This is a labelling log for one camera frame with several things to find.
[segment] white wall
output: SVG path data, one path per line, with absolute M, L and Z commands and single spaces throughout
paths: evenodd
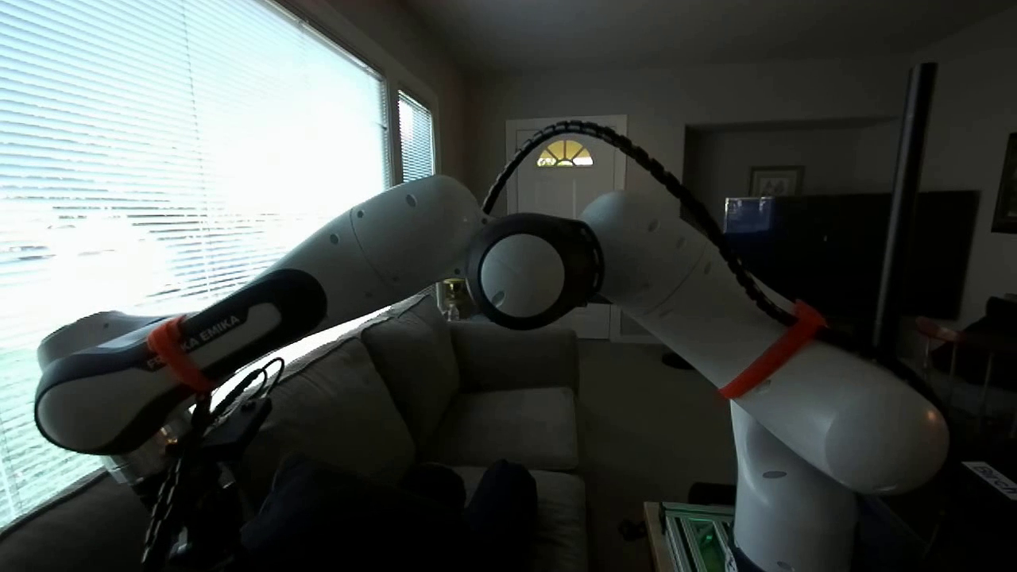
M 898 116 L 907 66 L 883 58 L 474 77 L 467 184 L 484 194 L 500 171 L 506 119 L 626 114 L 630 137 L 681 177 L 686 125 Z M 626 179 L 626 188 L 656 184 L 632 164 Z
M 1007 136 L 1017 131 L 1017 8 L 915 54 L 940 63 L 925 144 L 922 187 L 978 189 L 961 325 L 989 296 L 1017 292 L 1017 234 L 990 232 Z
M 463 72 L 416 16 L 397 0 L 277 1 L 423 100 L 438 119 L 440 172 L 465 178 Z
M 693 130 L 685 140 L 685 183 L 718 222 L 726 197 L 749 196 L 750 172 L 756 166 L 804 167 L 800 194 L 889 192 L 897 129 L 896 121 L 887 121 L 868 126 Z

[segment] fanlight window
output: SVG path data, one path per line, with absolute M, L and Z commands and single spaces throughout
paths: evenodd
M 540 157 L 537 167 L 589 167 L 593 156 L 583 144 L 573 139 L 558 139 L 548 144 Z

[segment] floor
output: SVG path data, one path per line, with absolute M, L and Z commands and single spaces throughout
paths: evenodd
M 705 378 L 665 366 L 663 346 L 580 341 L 583 472 L 590 570 L 651 570 L 645 539 L 622 519 L 644 501 L 683 501 L 697 480 L 734 482 L 727 403 Z

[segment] orange strap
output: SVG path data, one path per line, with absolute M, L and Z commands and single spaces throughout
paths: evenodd
M 196 393 L 211 392 L 215 386 L 197 365 L 194 365 L 187 352 L 180 348 L 180 323 L 183 319 L 183 316 L 178 316 L 167 320 L 149 332 L 146 340 L 148 349 L 156 352 L 156 355 L 176 375 L 178 382 Z
M 738 374 L 729 384 L 720 388 L 720 395 L 735 399 L 770 379 L 795 353 L 805 347 L 816 337 L 820 328 L 826 327 L 826 320 L 816 308 L 798 300 L 794 302 L 794 316 L 798 321 L 787 329 L 776 342 L 756 358 L 745 370 Z

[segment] ceiling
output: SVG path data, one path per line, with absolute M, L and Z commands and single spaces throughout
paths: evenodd
M 909 52 L 1015 0 L 403 0 L 481 71 Z

